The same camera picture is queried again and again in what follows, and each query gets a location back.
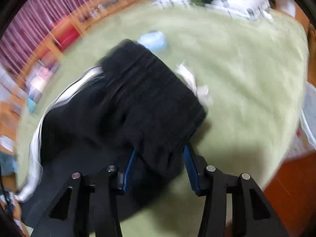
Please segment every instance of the green cloth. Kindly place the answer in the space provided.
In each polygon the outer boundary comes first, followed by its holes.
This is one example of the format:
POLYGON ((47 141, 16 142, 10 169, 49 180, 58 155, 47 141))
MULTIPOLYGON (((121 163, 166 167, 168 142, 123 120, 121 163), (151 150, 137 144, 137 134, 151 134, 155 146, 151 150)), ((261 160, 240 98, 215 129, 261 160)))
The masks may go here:
MULTIPOLYGON (((18 184, 26 179, 28 145, 45 108, 122 39, 137 40, 158 30, 169 47, 157 56, 173 70, 184 61, 197 85, 209 87, 208 116, 192 138, 196 151, 223 172, 247 172, 265 186, 295 133, 308 62, 303 27, 277 11, 271 14, 272 23, 206 8, 163 10, 144 2, 93 26, 65 52, 37 112, 23 111, 16 142, 18 184)), ((196 236, 203 206, 184 170, 158 200, 122 222, 122 231, 128 236, 196 236)))

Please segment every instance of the wooden bed frame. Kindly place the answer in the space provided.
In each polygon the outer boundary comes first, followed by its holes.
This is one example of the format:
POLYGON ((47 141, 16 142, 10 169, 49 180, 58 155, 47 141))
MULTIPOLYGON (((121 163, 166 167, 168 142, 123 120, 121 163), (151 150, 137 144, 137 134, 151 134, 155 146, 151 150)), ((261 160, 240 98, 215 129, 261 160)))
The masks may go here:
MULTIPOLYGON (((25 98, 19 97, 18 93, 20 89, 26 90, 26 77, 30 73, 32 66, 42 58, 43 54, 49 50, 54 58, 59 60, 63 53, 56 45, 56 40, 61 36, 69 26, 72 26, 76 31, 84 37, 86 30, 93 26, 95 23, 104 19, 105 17, 114 14, 136 2, 141 0, 90 0, 73 11, 69 16, 62 19, 53 30, 42 40, 42 42, 35 48, 27 62, 23 66, 20 74, 16 79, 16 87, 12 92, 11 98, 8 102, 0 102, 0 136, 6 135, 14 142, 16 140, 16 130, 20 116, 15 112, 15 107, 23 108, 25 105, 25 98), (94 17, 86 17, 91 15, 91 11, 97 11, 94 17)), ((309 26, 309 20, 303 11, 296 6, 295 19, 298 20, 304 27, 306 33, 312 31, 313 36, 315 31, 309 26)), ((316 41, 311 44, 316 49, 316 41)), ((0 145, 1 151, 15 155, 15 152, 11 152, 0 145)))

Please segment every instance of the pink curtain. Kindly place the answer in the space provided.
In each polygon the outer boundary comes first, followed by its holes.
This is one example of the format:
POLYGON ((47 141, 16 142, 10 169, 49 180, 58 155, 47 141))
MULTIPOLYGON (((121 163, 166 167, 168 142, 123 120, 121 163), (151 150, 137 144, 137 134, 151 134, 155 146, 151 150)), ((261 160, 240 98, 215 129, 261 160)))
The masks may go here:
POLYGON ((0 40, 0 64, 18 75, 53 24, 89 0, 28 0, 0 40))

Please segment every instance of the wrinkled sheet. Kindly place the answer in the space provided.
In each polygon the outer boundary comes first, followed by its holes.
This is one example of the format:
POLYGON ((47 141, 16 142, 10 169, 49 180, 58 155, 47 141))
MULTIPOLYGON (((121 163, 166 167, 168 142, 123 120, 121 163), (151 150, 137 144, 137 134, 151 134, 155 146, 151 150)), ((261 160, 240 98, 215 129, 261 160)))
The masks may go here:
MULTIPOLYGON (((173 70, 185 61, 197 85, 209 87, 212 104, 192 138, 196 151, 223 172, 247 172, 265 187, 295 133, 308 62, 303 27, 277 11, 270 13, 272 23, 206 8, 162 10, 148 2, 102 20, 66 51, 37 113, 24 110, 17 138, 18 183, 26 179, 28 145, 45 108, 122 39, 137 40, 158 30, 169 46, 156 55, 173 70)), ((203 206, 204 198, 195 196, 184 170, 151 206, 122 222, 122 232, 196 236, 203 206)))

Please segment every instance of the silver bolt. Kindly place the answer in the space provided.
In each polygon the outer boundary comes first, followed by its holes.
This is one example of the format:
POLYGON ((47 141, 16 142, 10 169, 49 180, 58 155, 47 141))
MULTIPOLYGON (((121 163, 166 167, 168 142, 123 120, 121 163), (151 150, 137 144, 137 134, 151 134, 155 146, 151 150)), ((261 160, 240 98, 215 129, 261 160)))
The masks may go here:
POLYGON ((76 172, 71 175, 72 179, 78 179, 80 177, 80 173, 76 172))
POLYGON ((214 172, 216 170, 216 167, 214 167, 214 166, 207 166, 206 170, 209 171, 209 172, 214 172))
POLYGON ((245 180, 249 180, 250 179, 250 175, 248 175, 247 173, 243 173, 241 175, 242 178, 244 178, 245 180))
POLYGON ((108 167, 107 167, 107 171, 108 172, 113 172, 113 171, 115 171, 116 170, 116 167, 114 166, 114 165, 109 165, 108 167))

